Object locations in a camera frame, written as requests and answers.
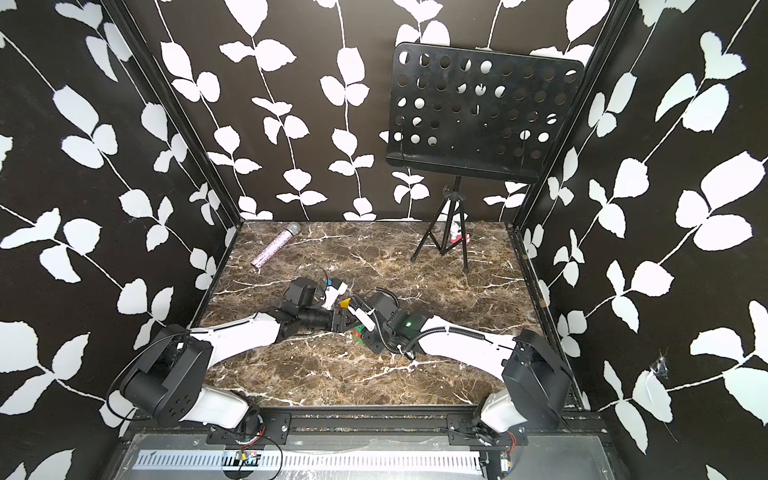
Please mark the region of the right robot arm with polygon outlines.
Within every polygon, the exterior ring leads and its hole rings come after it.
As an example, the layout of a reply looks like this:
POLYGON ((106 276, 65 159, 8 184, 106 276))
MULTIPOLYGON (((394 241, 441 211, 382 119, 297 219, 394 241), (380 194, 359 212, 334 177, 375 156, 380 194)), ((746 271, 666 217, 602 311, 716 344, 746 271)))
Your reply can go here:
POLYGON ((393 354, 448 358, 481 370, 504 384, 480 405, 475 423, 501 434, 516 426, 557 428, 573 374, 541 335, 485 333, 438 315, 409 313, 396 297, 379 289, 369 298, 351 297, 349 312, 364 332, 393 354))

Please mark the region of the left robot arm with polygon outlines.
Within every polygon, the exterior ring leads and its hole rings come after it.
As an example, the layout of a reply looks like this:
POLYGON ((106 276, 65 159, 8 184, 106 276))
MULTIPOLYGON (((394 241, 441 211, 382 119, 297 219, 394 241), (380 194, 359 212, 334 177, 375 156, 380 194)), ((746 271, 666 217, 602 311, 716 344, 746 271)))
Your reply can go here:
POLYGON ((150 341, 119 376, 119 392, 162 426, 191 421, 224 429, 239 427, 251 407, 242 397, 205 384, 210 368, 247 351, 278 344, 302 330, 344 333, 357 320, 338 305, 348 285, 338 278, 318 284, 293 280, 280 304, 214 327, 184 329, 171 325, 150 341))

